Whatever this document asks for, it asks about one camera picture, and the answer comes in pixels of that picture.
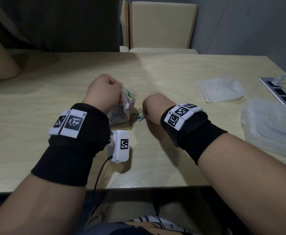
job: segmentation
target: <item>floor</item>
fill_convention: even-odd
[[[230,228],[233,235],[252,235],[252,233],[247,229],[247,227],[243,224],[243,222],[232,212],[232,210],[223,202],[223,200],[219,197],[219,195],[215,192],[215,190],[210,187],[202,187],[200,188],[201,194],[205,200],[205,202],[209,205],[211,211],[217,218],[220,225],[224,230]],[[102,192],[97,192],[96,196],[100,196]],[[8,194],[0,194],[0,205],[6,200]],[[84,205],[82,208],[82,212],[78,222],[76,223],[75,233],[79,234],[89,217],[90,211],[95,205],[93,200],[92,191],[88,191],[86,194],[86,198],[84,201]]]

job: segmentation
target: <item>qr code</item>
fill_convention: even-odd
[[[176,126],[177,122],[179,120],[179,117],[174,115],[174,114],[171,114],[169,120],[168,120],[168,124],[172,125],[173,127]]]
[[[61,115],[59,117],[59,119],[56,121],[54,128],[59,128],[61,126],[62,122],[64,121],[65,117],[66,117],[65,115]]]
[[[83,122],[83,118],[70,115],[65,125],[65,128],[78,131],[82,125],[82,122]]]
[[[129,148],[129,140],[121,139],[120,149],[128,149]]]
[[[184,107],[189,108],[189,109],[192,109],[192,108],[195,108],[195,107],[196,107],[196,105],[193,105],[193,104],[187,104],[187,105],[184,105]]]
[[[189,110],[184,108],[184,107],[180,107],[179,109],[177,109],[175,111],[176,114],[180,115],[180,116],[184,116]]]

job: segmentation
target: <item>wrist brace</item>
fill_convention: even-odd
[[[176,106],[170,107],[161,117],[161,126],[168,133],[172,142],[186,150],[196,165],[203,151],[220,135],[227,131],[213,125],[205,112],[199,111],[194,113],[190,118],[184,121],[180,130],[176,130],[170,123],[165,120],[168,114],[174,114],[172,110]]]
[[[62,127],[58,130],[60,135],[51,136],[50,146],[31,173],[44,180],[63,185],[85,186],[93,157],[109,143],[111,132],[108,117],[97,108],[78,103],[71,109],[86,113],[85,118],[81,120],[79,126],[69,124],[70,114],[67,118],[63,118]],[[78,127],[78,133],[73,131],[72,134],[76,138],[61,135],[62,129],[67,125],[68,129],[76,127],[76,131]]]

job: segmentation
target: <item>bag of paper clips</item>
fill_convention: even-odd
[[[127,89],[125,85],[122,85],[121,95],[123,104],[117,105],[109,112],[109,125],[120,124],[129,120],[130,111],[134,107],[137,94],[133,89]]]

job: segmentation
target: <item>clear plastic lid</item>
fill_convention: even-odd
[[[286,156],[286,105],[251,99],[241,118],[247,142]]]

